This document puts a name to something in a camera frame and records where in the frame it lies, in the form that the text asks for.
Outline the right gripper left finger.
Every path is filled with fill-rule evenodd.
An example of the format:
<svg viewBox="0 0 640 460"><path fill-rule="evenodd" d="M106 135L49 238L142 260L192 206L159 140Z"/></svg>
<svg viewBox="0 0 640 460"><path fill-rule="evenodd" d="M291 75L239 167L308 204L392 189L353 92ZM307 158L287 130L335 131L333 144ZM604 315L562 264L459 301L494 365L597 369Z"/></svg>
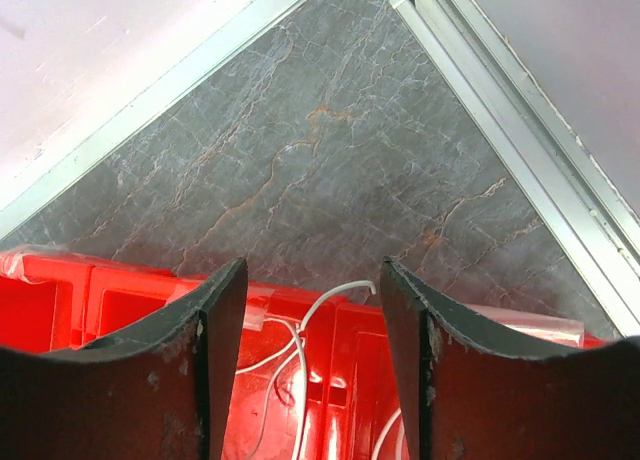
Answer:
<svg viewBox="0 0 640 460"><path fill-rule="evenodd" d="M1 351L5 459L217 459L248 289L237 258L85 347Z"/></svg>

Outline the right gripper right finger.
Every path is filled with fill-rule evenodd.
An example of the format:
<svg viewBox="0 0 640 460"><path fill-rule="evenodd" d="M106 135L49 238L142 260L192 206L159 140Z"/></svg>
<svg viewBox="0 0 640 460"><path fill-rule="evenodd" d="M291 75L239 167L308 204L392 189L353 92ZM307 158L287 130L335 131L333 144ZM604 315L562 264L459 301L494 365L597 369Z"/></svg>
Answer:
<svg viewBox="0 0 640 460"><path fill-rule="evenodd" d="M542 340L428 286L393 258L380 272L413 459L635 459L639 341Z"/></svg>

